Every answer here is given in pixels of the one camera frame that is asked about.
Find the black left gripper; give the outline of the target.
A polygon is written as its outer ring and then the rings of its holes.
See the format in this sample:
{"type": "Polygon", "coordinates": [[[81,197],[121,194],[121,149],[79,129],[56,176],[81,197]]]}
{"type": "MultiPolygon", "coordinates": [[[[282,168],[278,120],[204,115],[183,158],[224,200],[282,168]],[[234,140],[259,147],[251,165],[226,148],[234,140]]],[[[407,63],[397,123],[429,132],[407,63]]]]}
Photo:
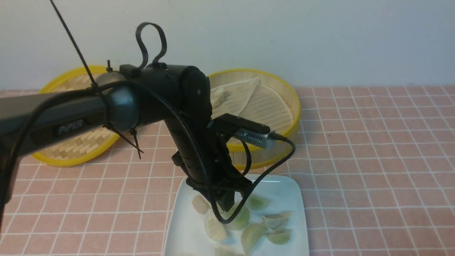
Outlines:
{"type": "Polygon", "coordinates": [[[232,164],[229,150],[223,137],[216,136],[209,141],[205,136],[197,144],[195,151],[186,135],[173,135],[177,152],[172,156],[174,164],[187,175],[187,184],[200,192],[206,199],[216,199],[219,212],[229,212],[235,204],[235,193],[247,200],[255,185],[244,177],[232,164]]]}

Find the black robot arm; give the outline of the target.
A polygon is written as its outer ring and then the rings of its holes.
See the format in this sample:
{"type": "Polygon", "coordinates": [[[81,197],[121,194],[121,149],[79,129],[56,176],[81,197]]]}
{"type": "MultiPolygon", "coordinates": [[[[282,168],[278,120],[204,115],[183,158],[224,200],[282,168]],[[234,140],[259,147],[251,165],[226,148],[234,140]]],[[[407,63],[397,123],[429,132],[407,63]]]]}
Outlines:
{"type": "Polygon", "coordinates": [[[124,137],[164,121],[177,146],[174,163],[224,225],[255,188],[232,164],[226,142],[261,125],[229,113],[212,118],[209,78],[194,66],[120,68],[86,89],[1,99],[1,214],[25,156],[98,127],[124,137]]]}

